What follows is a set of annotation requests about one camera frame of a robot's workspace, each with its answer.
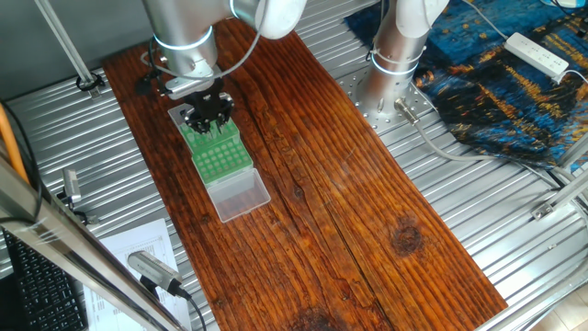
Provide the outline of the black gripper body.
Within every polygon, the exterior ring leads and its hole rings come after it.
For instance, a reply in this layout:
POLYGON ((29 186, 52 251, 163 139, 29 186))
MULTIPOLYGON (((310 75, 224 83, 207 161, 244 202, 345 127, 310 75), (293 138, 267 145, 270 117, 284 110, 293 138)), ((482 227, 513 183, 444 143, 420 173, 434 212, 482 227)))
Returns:
POLYGON ((196 92, 195 110, 200 113, 219 113, 222 110, 220 93, 223 87, 223 81, 217 78, 209 88, 196 92))

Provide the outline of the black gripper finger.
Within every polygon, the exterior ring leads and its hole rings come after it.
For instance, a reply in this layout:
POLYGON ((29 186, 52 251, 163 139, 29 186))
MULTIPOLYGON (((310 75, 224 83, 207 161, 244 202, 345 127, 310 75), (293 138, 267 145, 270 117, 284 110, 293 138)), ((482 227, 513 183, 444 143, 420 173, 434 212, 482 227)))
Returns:
POLYGON ((202 98, 188 98, 186 103, 191 107, 184 115, 185 123, 194 131, 207 132, 206 105, 202 98))
POLYGON ((222 128, 231 118, 234 108, 234 101, 229 94, 213 94, 213 119, 217 126, 217 131, 222 134, 222 128))

